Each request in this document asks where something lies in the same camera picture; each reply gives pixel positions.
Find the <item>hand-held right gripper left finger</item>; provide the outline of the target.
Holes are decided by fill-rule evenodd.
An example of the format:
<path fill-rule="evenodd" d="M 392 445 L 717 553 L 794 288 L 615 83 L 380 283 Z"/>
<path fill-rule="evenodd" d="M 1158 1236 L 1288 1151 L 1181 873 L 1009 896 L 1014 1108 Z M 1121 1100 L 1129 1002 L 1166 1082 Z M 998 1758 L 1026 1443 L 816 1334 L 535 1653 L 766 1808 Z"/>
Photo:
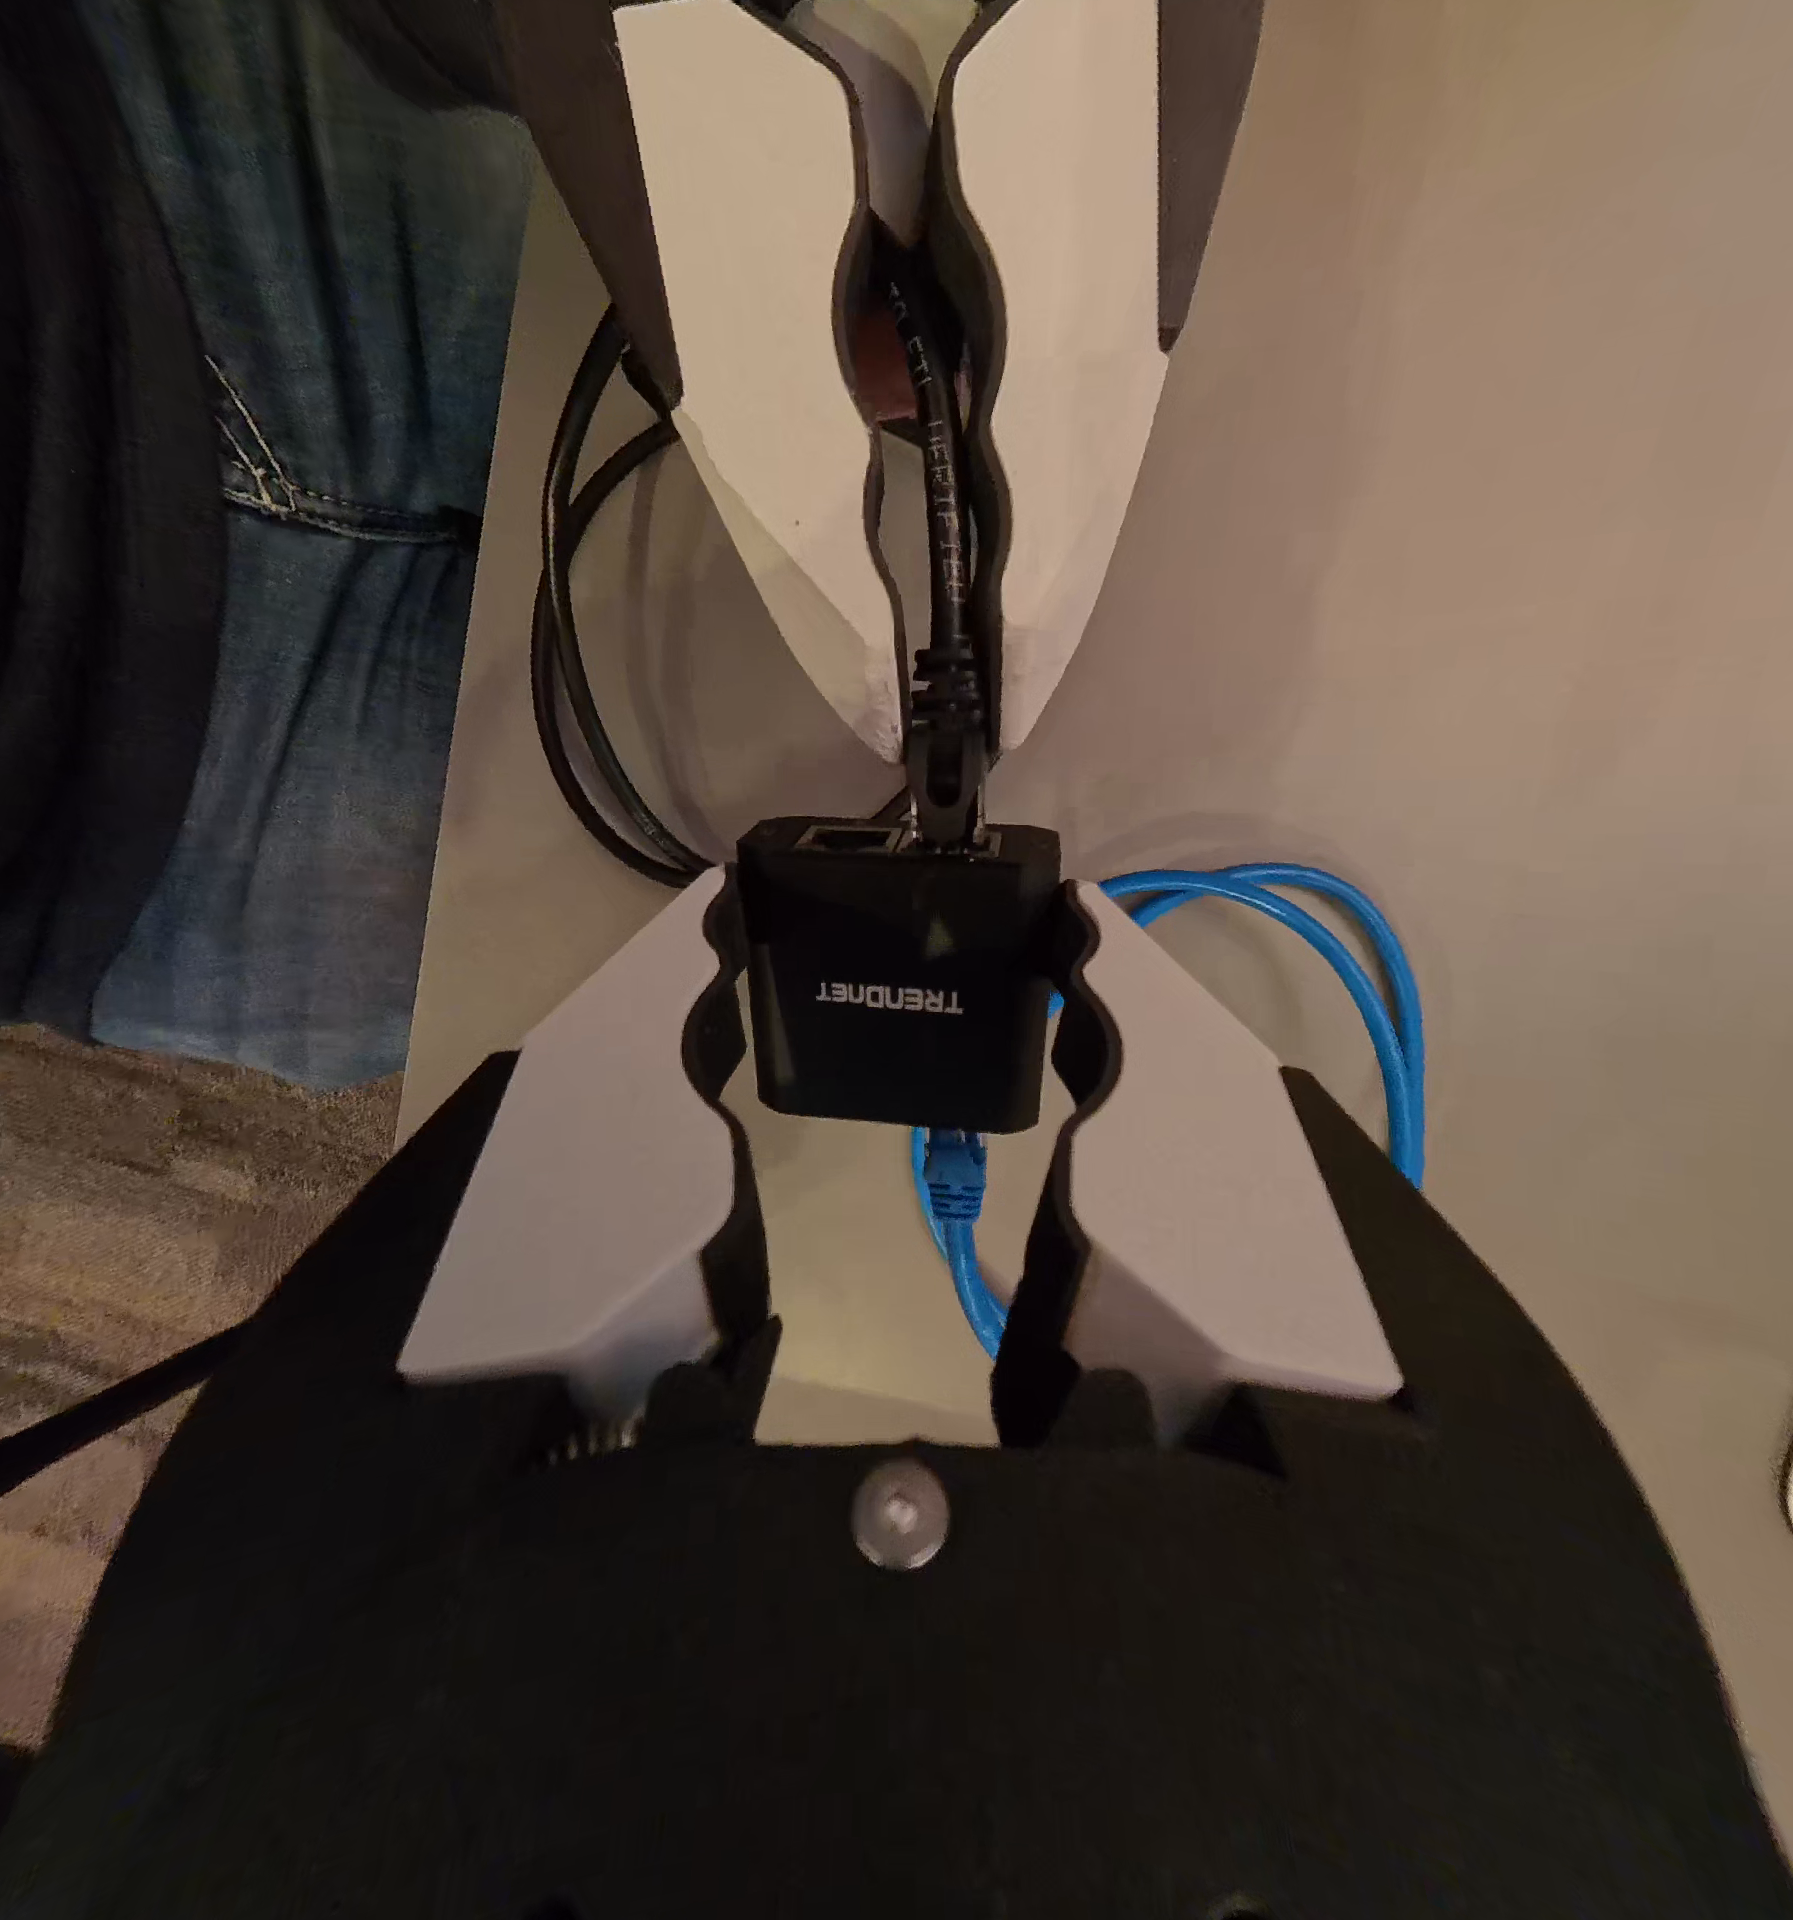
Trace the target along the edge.
<path fill-rule="evenodd" d="M 755 1160 L 724 1100 L 743 963 L 738 883 L 709 871 L 526 1038 L 406 1381 L 550 1378 L 589 1420 L 636 1420 L 673 1368 L 770 1330 Z"/>

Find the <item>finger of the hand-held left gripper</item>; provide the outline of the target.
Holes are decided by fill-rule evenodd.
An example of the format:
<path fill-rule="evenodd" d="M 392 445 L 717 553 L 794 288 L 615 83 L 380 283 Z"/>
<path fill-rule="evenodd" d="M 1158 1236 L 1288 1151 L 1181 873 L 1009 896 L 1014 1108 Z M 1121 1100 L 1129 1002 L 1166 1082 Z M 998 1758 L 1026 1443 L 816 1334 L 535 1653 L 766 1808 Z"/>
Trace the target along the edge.
<path fill-rule="evenodd" d="M 1096 616 L 1166 385 L 1153 3 L 978 12 L 937 92 L 972 249 L 976 474 L 995 491 L 998 745 L 1020 748 Z"/>
<path fill-rule="evenodd" d="M 848 354 L 869 252 L 857 92 L 743 4 L 630 4 L 615 38 L 681 372 L 673 421 L 796 663 L 897 759 L 903 616 Z"/>

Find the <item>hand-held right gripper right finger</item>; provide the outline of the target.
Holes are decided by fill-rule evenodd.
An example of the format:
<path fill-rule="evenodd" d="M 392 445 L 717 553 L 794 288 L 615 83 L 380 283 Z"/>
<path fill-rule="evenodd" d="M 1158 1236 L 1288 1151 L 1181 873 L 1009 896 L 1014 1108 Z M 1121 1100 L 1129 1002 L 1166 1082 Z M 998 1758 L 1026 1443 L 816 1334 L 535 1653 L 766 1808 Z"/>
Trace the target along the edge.
<path fill-rule="evenodd" d="M 1287 1075 L 1096 883 L 1067 882 L 1056 1138 L 993 1363 L 993 1425 L 1038 1449 L 1142 1399 L 1163 1449 L 1243 1389 L 1387 1405 L 1404 1375 Z"/>

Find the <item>black network adapter box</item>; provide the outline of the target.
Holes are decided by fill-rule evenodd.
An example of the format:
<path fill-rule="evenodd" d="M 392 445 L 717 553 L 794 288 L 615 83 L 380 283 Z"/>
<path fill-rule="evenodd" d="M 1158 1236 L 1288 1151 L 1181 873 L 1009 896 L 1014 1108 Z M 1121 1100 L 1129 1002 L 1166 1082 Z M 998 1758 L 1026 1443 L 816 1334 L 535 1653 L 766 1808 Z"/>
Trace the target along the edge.
<path fill-rule="evenodd" d="M 992 825 L 933 852 L 895 824 L 787 816 L 751 827 L 736 873 L 766 1108 L 978 1134 L 1037 1123 L 1054 832 Z"/>

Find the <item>person's blue jeans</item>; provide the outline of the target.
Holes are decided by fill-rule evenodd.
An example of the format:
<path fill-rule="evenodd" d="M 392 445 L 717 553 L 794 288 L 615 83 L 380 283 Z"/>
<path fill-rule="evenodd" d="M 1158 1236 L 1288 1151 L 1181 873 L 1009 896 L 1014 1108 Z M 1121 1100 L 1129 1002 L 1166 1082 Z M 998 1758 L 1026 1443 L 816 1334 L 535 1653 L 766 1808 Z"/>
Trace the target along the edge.
<path fill-rule="evenodd" d="M 79 4 L 208 370 L 227 592 L 100 1043 L 404 1069 L 535 151 L 490 4 Z"/>

